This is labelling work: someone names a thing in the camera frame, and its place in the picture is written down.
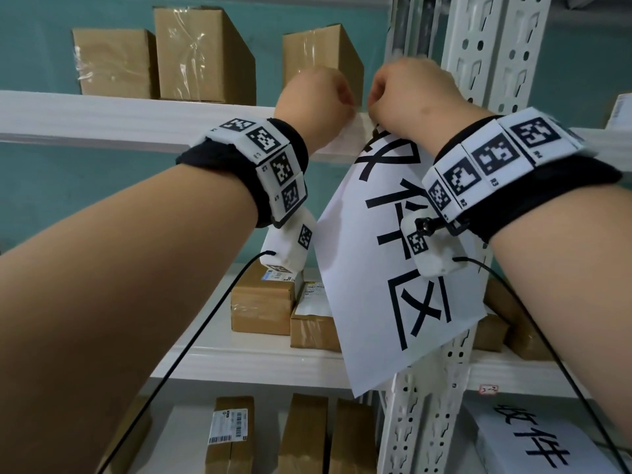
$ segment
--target teal wall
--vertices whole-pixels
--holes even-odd
[[[223,6],[257,60],[257,103],[281,87],[280,36],[343,23],[365,64],[365,93],[383,59],[387,11],[209,0],[0,0],[0,89],[79,93],[73,27],[152,29],[152,6]],[[532,103],[572,126],[601,127],[607,104],[632,89],[632,31],[547,29]],[[69,214],[172,166],[174,157],[0,143],[0,247],[10,248]],[[347,167],[312,163],[307,206],[319,216]],[[257,253],[258,230],[239,256]]]

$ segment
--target white wrist-mounted device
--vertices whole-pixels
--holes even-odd
[[[419,273],[443,276],[464,267],[466,263],[453,260],[465,256],[455,235],[467,225],[458,217],[536,167],[573,154],[596,152],[534,108],[492,120],[448,151],[422,180],[432,207],[417,210],[400,223]]]
[[[233,118],[190,143],[209,138],[234,145],[255,165],[257,178],[268,194],[273,225],[281,228],[307,198],[303,171],[288,138],[272,123],[253,116]]]

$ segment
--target wire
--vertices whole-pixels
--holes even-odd
[[[584,406],[584,408],[586,409],[586,411],[592,418],[592,421],[595,423],[596,428],[599,430],[602,437],[604,438],[606,445],[612,451],[612,455],[615,457],[615,459],[617,459],[617,462],[619,463],[619,467],[621,471],[624,474],[630,474],[630,470],[628,469],[627,464],[623,461],[621,454],[619,453],[617,447],[614,445],[614,442],[612,442],[612,438],[610,438],[610,435],[605,430],[604,425],[597,417],[596,412],[590,406],[589,402],[584,397],[584,395],[581,393],[580,388],[577,386],[577,383],[573,380],[573,377],[571,377],[571,374],[568,372],[568,369],[566,369],[566,366],[564,366],[564,363],[562,362],[562,358],[559,357],[555,349],[553,349],[553,346],[551,346],[551,343],[549,342],[549,340],[546,338],[546,336],[544,336],[544,333],[541,331],[540,327],[537,325],[537,323],[531,316],[531,313],[528,311],[524,303],[520,300],[520,298],[516,294],[516,291],[513,290],[513,288],[509,285],[509,283],[505,281],[500,274],[498,274],[496,271],[491,269],[485,263],[482,263],[472,258],[468,258],[467,256],[457,256],[455,258],[452,258],[452,261],[456,261],[456,262],[467,261],[467,262],[476,264],[477,266],[481,267],[482,269],[487,271],[489,274],[494,276],[494,278],[496,278],[502,284],[502,286],[504,286],[504,288],[509,292],[509,294],[511,294],[511,296],[516,300],[518,305],[525,312],[526,317],[529,319],[529,321],[535,328],[538,335],[540,335],[542,341],[544,342],[544,345],[550,351],[551,355],[553,356],[553,359],[555,359],[555,362],[557,363],[557,366],[559,366],[560,370],[564,374],[566,381],[568,381],[568,384],[571,385],[571,387],[573,388],[573,391],[575,391],[575,394],[580,399],[581,404]]]
[[[224,301],[226,300],[228,295],[233,290],[233,287],[235,287],[235,284],[237,284],[237,282],[240,280],[241,276],[243,276],[243,274],[250,267],[250,265],[252,263],[254,263],[255,261],[257,261],[261,256],[264,256],[265,254],[270,254],[270,255],[273,256],[276,253],[274,251],[264,251],[263,253],[259,253],[259,254],[257,254],[257,256],[255,256],[250,261],[248,261],[246,263],[246,265],[241,269],[241,271],[239,271],[239,274],[235,277],[235,279],[233,280],[231,285],[228,287],[228,289],[226,289],[225,293],[222,295],[222,298],[217,302],[215,307],[210,312],[209,316],[206,319],[204,319],[204,322],[201,324],[201,326],[195,332],[195,334],[193,335],[191,340],[187,343],[185,348],[179,354],[178,358],[173,362],[171,367],[167,370],[167,373],[162,377],[162,379],[160,380],[160,382],[158,383],[158,385],[154,389],[154,392],[152,392],[151,396],[149,396],[149,398],[146,400],[146,402],[143,405],[143,407],[141,408],[141,410],[138,412],[138,414],[136,414],[136,417],[134,418],[134,421],[131,422],[129,428],[127,428],[127,430],[125,431],[125,434],[122,435],[121,440],[119,440],[119,442],[116,444],[115,448],[112,450],[110,455],[107,456],[107,459],[105,460],[105,462],[103,462],[103,464],[101,464],[101,467],[99,468],[99,471],[97,471],[97,474],[104,474],[105,473],[105,471],[106,471],[107,467],[109,466],[110,462],[112,462],[112,460],[115,458],[115,455],[118,453],[118,451],[121,450],[121,447],[125,443],[125,440],[128,437],[130,437],[130,434],[134,430],[134,427],[136,427],[136,424],[138,424],[138,422],[140,421],[140,418],[143,416],[143,414],[149,408],[149,405],[152,403],[154,398],[158,395],[158,393],[162,389],[162,386],[165,385],[165,383],[167,382],[167,380],[169,379],[171,374],[176,370],[176,367],[178,367],[178,365],[180,364],[180,361],[182,361],[182,359],[185,357],[185,354],[187,353],[187,351],[189,349],[191,349],[191,347],[194,345],[194,342],[197,340],[198,337],[200,337],[201,332],[209,324],[210,320],[213,319],[213,316],[215,316],[215,313],[217,312],[219,307],[222,304],[224,304]]]

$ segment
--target package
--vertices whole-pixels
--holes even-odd
[[[374,436],[371,406],[338,399],[329,474],[375,474],[377,448]]]
[[[73,30],[82,94],[158,98],[156,41],[147,30]]]
[[[106,452],[101,459],[101,463],[105,462],[107,456],[109,456],[116,444],[121,440],[125,431],[129,428],[134,418],[138,415],[141,408],[145,405],[147,401],[146,396],[138,396],[135,398],[131,406],[127,409],[127,412],[123,416],[119,427],[116,429],[116,433],[109,446],[107,446]],[[142,446],[143,441],[145,440],[147,433],[149,432],[149,428],[152,425],[152,418],[149,411],[145,411],[141,416],[138,424],[132,430],[130,436],[125,440],[121,449],[116,453],[112,462],[106,469],[106,474],[125,474],[130,468],[131,463],[134,461],[136,454],[138,454],[138,450],[140,446]]]
[[[294,394],[279,448],[279,474],[322,474],[329,400]]]
[[[341,352],[334,317],[322,282],[305,282],[289,323],[289,345],[292,348]]]
[[[632,131],[632,93],[617,96],[605,128]]]
[[[255,57],[221,8],[155,8],[160,94],[257,104]]]
[[[492,309],[487,306],[485,308],[487,316],[478,322],[473,348],[475,350],[500,353],[510,325]]]
[[[206,474],[250,474],[255,457],[255,399],[217,398],[206,449]]]
[[[310,66],[337,68],[362,104],[364,65],[341,24],[283,35],[283,86]]]
[[[478,426],[476,449],[489,474],[618,472],[571,422],[488,396],[467,399],[463,405]]]
[[[233,331],[289,335],[289,318],[302,286],[302,273],[295,277],[252,263],[231,293]]]
[[[552,361],[553,356],[513,296],[494,278],[489,278],[484,302],[510,323],[505,344],[528,361]]]

